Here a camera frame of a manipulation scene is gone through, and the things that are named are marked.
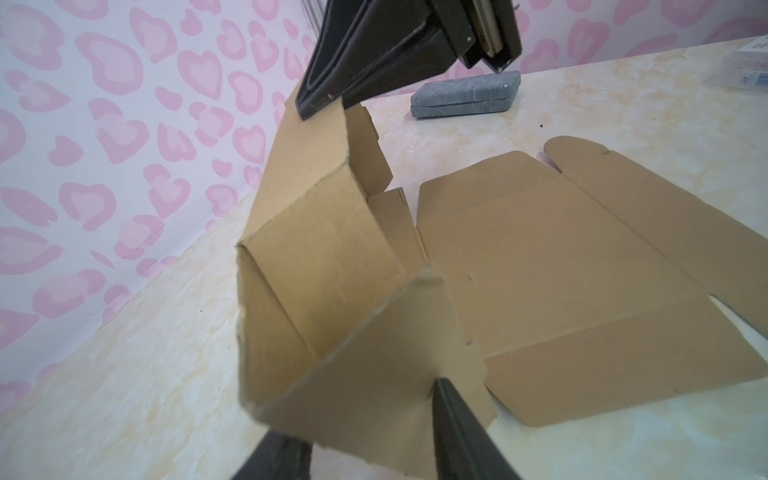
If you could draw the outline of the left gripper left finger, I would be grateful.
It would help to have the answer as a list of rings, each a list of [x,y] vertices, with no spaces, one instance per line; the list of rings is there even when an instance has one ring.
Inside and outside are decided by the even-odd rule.
[[[232,480],[309,480],[311,443],[269,430]]]

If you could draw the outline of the brown cardboard box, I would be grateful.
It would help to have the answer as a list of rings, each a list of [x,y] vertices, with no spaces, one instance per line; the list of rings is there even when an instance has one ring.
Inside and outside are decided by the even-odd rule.
[[[581,138],[425,182],[411,212],[363,106],[288,103],[237,245],[257,421],[436,477],[435,381],[542,427],[760,379],[767,241]]]

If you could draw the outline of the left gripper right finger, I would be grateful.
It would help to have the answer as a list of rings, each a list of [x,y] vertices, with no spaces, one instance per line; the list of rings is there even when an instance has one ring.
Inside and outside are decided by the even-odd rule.
[[[448,378],[435,382],[432,418],[439,480],[521,480]]]

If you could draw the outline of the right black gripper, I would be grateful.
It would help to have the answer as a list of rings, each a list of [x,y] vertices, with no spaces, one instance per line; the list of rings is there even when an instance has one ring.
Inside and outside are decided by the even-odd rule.
[[[329,1],[296,96],[307,120],[445,72],[457,59],[500,73],[522,55],[510,0]]]

